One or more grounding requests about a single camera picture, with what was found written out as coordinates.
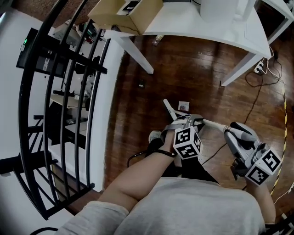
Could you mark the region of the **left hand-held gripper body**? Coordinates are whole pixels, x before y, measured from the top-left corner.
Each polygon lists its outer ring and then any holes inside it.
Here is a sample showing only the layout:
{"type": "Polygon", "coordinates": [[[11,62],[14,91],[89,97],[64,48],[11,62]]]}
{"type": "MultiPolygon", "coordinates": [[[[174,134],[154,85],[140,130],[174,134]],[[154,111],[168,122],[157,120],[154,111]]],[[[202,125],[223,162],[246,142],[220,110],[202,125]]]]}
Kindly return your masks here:
{"type": "Polygon", "coordinates": [[[175,129],[173,148],[182,160],[198,157],[203,144],[195,130],[195,122],[202,121],[200,115],[191,114],[182,128],[175,129]]]}

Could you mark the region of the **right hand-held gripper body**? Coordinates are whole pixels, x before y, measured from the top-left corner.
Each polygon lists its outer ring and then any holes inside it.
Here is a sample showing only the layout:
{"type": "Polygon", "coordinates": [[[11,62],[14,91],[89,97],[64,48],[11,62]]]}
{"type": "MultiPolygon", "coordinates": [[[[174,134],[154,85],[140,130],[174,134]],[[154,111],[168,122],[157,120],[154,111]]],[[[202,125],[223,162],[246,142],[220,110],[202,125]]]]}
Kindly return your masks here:
{"type": "Polygon", "coordinates": [[[255,185],[264,184],[281,166],[282,160],[274,148],[267,143],[255,144],[255,149],[247,159],[235,157],[231,171],[235,179],[244,177],[255,185]]]}

